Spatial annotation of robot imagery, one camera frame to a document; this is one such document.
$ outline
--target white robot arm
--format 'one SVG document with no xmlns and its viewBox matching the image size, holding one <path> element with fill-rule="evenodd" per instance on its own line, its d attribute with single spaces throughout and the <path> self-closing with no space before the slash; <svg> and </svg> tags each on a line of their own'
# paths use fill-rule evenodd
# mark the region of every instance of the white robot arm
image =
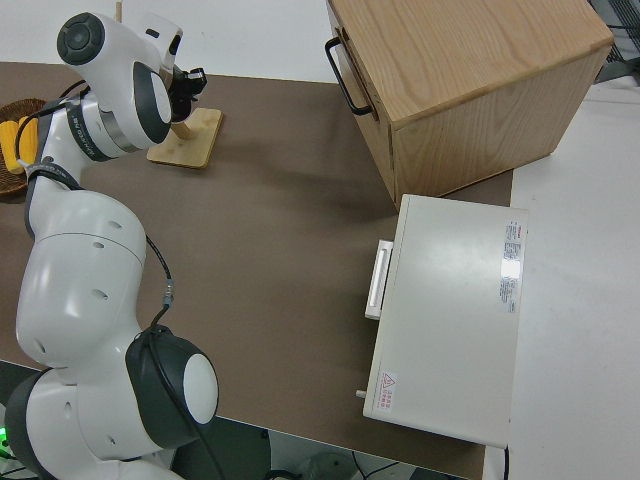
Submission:
<svg viewBox="0 0 640 480">
<path fill-rule="evenodd" d="M 49 368 L 16 389 L 6 412 L 12 451 L 43 479 L 177 479 L 140 457 L 201 438 L 215 414 L 207 357 L 136 320 L 142 225 L 118 201 L 79 187 L 85 168 L 162 142 L 188 115 L 206 77 L 174 66 L 181 34 L 155 15 L 131 30 L 83 13 L 58 36 L 61 58 L 90 91 L 40 117 L 25 212 L 34 246 L 16 332 Z"/>
</svg>

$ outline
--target wooden box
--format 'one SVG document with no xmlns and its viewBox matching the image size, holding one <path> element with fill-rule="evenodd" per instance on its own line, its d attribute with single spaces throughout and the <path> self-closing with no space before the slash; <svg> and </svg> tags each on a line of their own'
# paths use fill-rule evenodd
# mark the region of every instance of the wooden box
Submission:
<svg viewBox="0 0 640 480">
<path fill-rule="evenodd" d="M 353 104 L 371 107 L 356 119 L 398 207 L 550 154 L 613 42 L 585 0 L 328 6 L 327 53 Z"/>
</svg>

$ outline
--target brown table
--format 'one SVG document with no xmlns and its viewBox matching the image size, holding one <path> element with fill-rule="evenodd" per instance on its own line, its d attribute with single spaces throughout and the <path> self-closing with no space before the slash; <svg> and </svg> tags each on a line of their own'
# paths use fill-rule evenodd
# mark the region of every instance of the brown table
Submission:
<svg viewBox="0 0 640 480">
<path fill-rule="evenodd" d="M 2 105 L 51 99 L 77 79 L 17 63 L 0 63 L 0 78 Z M 163 321 L 213 360 L 219 415 L 481 478 L 483 446 L 365 418 L 355 397 L 377 329 L 364 318 L 376 245 L 393 239 L 397 212 L 337 85 L 212 76 L 200 106 L 225 114 L 205 170 L 139 152 L 96 166 L 83 184 L 133 210 L 162 250 L 176 279 Z M 510 186 L 509 173 L 452 197 L 505 205 Z M 36 366 L 14 334 L 32 245 L 21 200 L 0 203 L 0 358 Z M 141 325 L 163 285 L 149 253 Z"/>
</svg>

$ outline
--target wooden base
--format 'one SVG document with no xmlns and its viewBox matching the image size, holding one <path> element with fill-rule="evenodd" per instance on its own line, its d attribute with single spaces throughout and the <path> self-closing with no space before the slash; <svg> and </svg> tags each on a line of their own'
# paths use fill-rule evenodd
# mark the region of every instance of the wooden base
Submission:
<svg viewBox="0 0 640 480">
<path fill-rule="evenodd" d="M 185 121 L 190 138 L 178 137 L 172 128 L 164 142 L 149 149 L 147 159 L 166 165 L 205 168 L 221 123 L 220 110 L 197 108 Z"/>
</svg>

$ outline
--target black metal handle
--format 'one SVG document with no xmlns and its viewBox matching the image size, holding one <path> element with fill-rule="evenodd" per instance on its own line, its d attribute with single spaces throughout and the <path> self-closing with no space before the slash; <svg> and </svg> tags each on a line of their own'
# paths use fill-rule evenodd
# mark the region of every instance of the black metal handle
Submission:
<svg viewBox="0 0 640 480">
<path fill-rule="evenodd" d="M 342 76 L 340 75 L 338 66 L 336 65 L 336 62 L 333 60 L 333 56 L 331 55 L 331 49 L 333 47 L 340 45 L 341 43 L 342 41 L 340 40 L 340 37 L 332 38 L 325 44 L 324 51 L 327 53 L 327 58 L 329 59 L 329 64 L 331 65 L 331 69 L 333 70 L 333 73 L 336 75 L 336 78 L 338 79 L 338 85 L 340 85 L 340 90 L 342 90 L 342 94 L 344 95 L 344 98 L 346 98 L 347 104 L 349 105 L 349 108 L 351 109 L 353 114 L 367 115 L 368 113 L 373 112 L 373 108 L 371 108 L 371 105 L 367 105 L 366 107 L 355 106 L 355 104 L 353 103 L 353 100 L 351 99 L 351 95 L 349 95 L 347 86 L 344 84 L 344 80 L 342 80 Z"/>
</svg>

